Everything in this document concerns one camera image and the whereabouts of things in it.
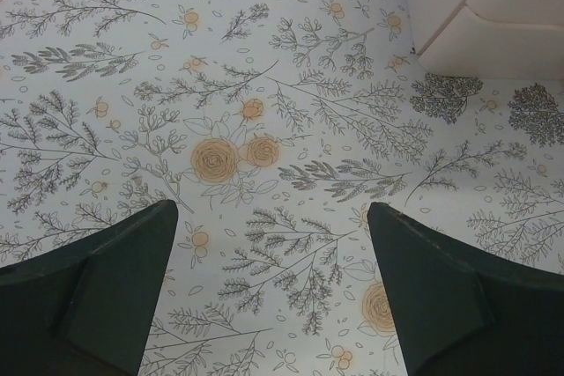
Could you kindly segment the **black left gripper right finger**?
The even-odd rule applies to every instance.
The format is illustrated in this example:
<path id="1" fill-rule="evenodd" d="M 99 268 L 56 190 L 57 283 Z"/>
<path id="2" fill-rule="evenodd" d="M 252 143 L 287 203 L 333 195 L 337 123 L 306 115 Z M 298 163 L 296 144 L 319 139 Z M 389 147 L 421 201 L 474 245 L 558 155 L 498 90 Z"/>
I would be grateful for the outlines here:
<path id="1" fill-rule="evenodd" d="M 563 277 L 502 259 L 386 203 L 368 214 L 410 375 L 561 375 Z"/>

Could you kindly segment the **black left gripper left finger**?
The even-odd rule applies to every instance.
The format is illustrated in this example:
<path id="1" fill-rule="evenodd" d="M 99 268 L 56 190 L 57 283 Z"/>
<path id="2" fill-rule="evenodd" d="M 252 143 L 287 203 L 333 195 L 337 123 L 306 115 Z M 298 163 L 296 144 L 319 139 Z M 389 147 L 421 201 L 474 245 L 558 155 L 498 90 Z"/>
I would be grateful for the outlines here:
<path id="1" fill-rule="evenodd" d="M 135 375 L 174 244 L 159 201 L 69 245 L 1 269 L 3 375 Z"/>

